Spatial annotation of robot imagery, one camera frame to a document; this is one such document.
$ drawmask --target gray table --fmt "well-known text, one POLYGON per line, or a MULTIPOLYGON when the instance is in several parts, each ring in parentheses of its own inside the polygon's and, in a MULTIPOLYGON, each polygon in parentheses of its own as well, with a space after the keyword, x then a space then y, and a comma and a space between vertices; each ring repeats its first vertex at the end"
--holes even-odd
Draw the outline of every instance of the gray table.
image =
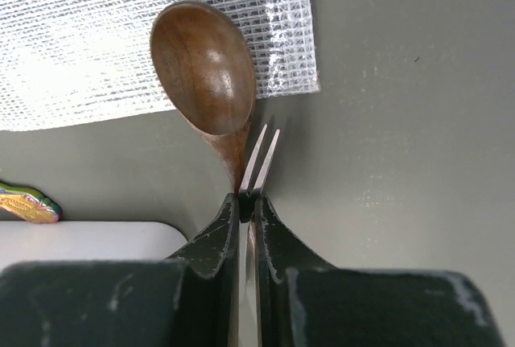
MULTIPOLYGON (((284 129, 267 184, 280 217, 338 266, 469 275, 515 344, 513 0, 312 2, 322 93, 257 107, 256 124, 284 129)), ((174 111, 0 142, 0 179, 43 189, 68 220, 190 237, 229 190, 174 111)))

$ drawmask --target spoon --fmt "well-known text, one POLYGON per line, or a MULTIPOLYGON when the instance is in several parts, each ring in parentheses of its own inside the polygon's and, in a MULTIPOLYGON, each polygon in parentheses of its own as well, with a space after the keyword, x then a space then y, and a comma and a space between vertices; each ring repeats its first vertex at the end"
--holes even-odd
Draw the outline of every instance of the spoon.
POLYGON ((207 4, 178 2, 155 20, 150 53, 168 97, 220 156, 237 192, 256 100, 253 63, 238 28, 207 4))

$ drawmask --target brown spoon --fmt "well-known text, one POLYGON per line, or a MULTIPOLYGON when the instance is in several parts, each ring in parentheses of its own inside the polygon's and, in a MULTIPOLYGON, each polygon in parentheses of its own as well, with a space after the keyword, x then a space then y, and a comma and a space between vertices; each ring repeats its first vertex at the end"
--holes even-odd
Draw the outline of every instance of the brown spoon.
POLYGON ((179 2, 156 19, 150 52, 168 97, 221 157, 237 192, 256 100, 243 36, 217 9, 179 2))

